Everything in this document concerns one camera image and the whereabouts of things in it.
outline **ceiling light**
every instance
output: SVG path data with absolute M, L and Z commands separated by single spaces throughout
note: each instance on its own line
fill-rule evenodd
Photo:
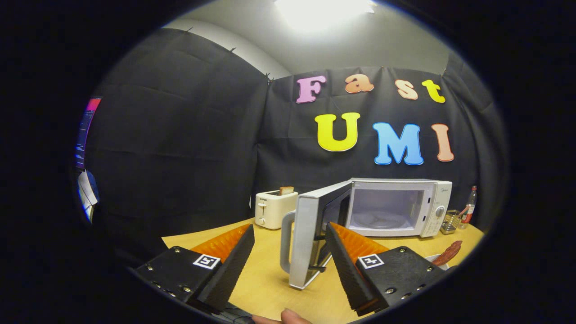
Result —
M 374 13 L 367 0 L 275 0 L 280 14 L 295 29 L 318 31 L 356 17 Z

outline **microwave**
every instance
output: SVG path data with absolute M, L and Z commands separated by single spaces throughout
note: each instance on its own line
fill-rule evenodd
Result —
M 450 181 L 352 178 L 300 194 L 296 210 L 282 219 L 280 266 L 289 285 L 304 289 L 325 270 L 332 257 L 325 241 L 329 222 L 364 236 L 435 236 L 451 192 Z

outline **letter u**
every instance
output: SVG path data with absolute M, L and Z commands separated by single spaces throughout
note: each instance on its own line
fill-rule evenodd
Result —
M 336 120 L 336 115 L 316 116 L 314 121 L 318 123 L 318 144 L 330 152 L 342 152 L 353 148 L 358 141 L 358 118 L 360 114 L 357 112 L 342 114 L 342 119 L 346 121 L 346 138 L 337 141 L 333 134 L 333 122 Z

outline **foam letter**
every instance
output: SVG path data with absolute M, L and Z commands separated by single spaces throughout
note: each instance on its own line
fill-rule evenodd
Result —
M 418 94 L 414 91 L 414 86 L 404 80 L 396 80 L 394 84 L 398 87 L 398 93 L 402 98 L 416 100 L 418 99 Z
M 368 77 L 364 74 L 355 74 L 353 76 L 349 76 L 345 80 L 346 83 L 346 92 L 348 93 L 358 93 L 360 91 L 372 91 L 374 89 L 374 85 L 370 83 Z
M 450 142 L 448 141 L 448 126 L 434 124 L 432 129 L 436 132 L 436 138 L 438 138 L 438 161 L 450 162 L 454 160 L 454 154 L 450 150 Z
M 311 103 L 316 100 L 316 97 L 312 95 L 314 91 L 315 94 L 320 93 L 320 82 L 326 82 L 326 77 L 318 76 L 311 78 L 304 78 L 296 81 L 300 84 L 300 97 L 296 99 L 296 102 L 301 103 Z
M 349 150 L 358 141 L 358 125 L 356 120 L 360 118 L 357 112 L 347 112 L 342 114 L 342 119 L 346 121 L 346 138 L 337 141 L 332 132 L 332 122 L 336 120 L 336 115 L 320 115 L 314 118 L 318 123 L 318 144 L 330 152 L 342 152 Z
M 441 103 L 441 104 L 446 102 L 446 98 L 444 98 L 438 94 L 438 90 L 440 90 L 440 86 L 437 84 L 434 84 L 434 81 L 426 80 L 426 81 L 422 82 L 422 85 L 425 86 L 426 89 L 428 89 L 428 94 L 430 95 L 432 100 L 436 101 L 437 103 Z
M 372 128 L 378 133 L 378 156 L 374 159 L 376 164 L 392 163 L 392 159 L 388 156 L 388 148 L 390 148 L 396 163 L 400 163 L 404 152 L 406 152 L 404 163 L 408 165 L 424 163 L 424 159 L 420 155 L 420 143 L 418 142 L 420 127 L 418 125 L 405 125 L 400 138 L 389 123 L 375 123 Z

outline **white bowl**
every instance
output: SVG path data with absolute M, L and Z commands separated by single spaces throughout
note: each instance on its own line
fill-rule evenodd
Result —
M 433 261 L 434 259 L 436 259 L 438 256 L 439 256 L 439 254 L 434 254 L 434 255 L 431 255 L 431 256 L 429 256 L 429 257 L 426 257 L 425 259 L 428 260 L 428 261 L 430 261 L 430 262 L 432 262 L 432 261 Z M 449 267 L 450 267 L 450 266 L 448 266 L 448 263 L 446 263 L 446 264 L 444 264 L 444 265 L 439 266 L 438 268 L 440 268 L 440 269 L 442 269 L 442 270 L 448 270 Z

